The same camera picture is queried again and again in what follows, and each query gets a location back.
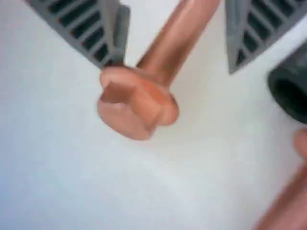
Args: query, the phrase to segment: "copper pipe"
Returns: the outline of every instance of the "copper pipe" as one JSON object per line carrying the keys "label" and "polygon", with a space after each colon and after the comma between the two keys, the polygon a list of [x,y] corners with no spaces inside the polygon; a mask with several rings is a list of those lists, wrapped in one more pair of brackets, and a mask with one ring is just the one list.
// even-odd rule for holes
{"label": "copper pipe", "polygon": [[255,230],[307,230],[307,165],[302,166]]}
{"label": "copper pipe", "polygon": [[170,125],[179,109],[168,88],[195,46],[220,0],[181,0],[136,69],[102,71],[101,119],[132,139],[148,139],[157,126]]}

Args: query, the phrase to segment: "dark gray cylinder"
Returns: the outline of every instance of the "dark gray cylinder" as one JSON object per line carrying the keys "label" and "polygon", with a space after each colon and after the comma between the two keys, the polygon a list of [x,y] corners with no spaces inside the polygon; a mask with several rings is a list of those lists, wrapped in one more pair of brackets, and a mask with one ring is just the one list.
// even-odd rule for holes
{"label": "dark gray cylinder", "polygon": [[281,108],[307,124],[307,42],[269,74],[268,84]]}

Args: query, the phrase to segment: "gray plastic part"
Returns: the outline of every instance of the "gray plastic part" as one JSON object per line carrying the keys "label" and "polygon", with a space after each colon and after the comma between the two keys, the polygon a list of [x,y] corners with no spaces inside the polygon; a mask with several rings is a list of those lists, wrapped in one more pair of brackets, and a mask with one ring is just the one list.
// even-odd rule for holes
{"label": "gray plastic part", "polygon": [[119,0],[26,0],[66,42],[102,69],[122,63],[130,9]]}
{"label": "gray plastic part", "polygon": [[307,0],[226,0],[229,72],[241,69],[307,13]]}

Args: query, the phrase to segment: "white surface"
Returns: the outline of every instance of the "white surface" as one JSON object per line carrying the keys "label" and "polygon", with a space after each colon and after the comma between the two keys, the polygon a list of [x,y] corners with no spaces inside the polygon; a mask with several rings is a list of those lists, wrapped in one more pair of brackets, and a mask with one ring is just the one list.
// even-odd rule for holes
{"label": "white surface", "polygon": [[[177,0],[123,2],[134,65]],[[222,4],[172,86],[180,119],[147,142],[100,121],[98,70],[27,6],[0,1],[0,22],[2,230],[251,229],[300,164],[266,74],[307,19],[229,77]]]}

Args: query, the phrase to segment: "copper bolt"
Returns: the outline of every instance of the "copper bolt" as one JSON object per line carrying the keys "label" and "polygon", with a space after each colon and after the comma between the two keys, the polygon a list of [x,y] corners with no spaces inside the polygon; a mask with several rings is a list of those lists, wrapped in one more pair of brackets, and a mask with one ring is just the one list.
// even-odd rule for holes
{"label": "copper bolt", "polygon": [[101,119],[115,131],[149,139],[157,126],[174,123],[178,105],[169,86],[193,49],[220,0],[181,0],[137,68],[102,71]]}

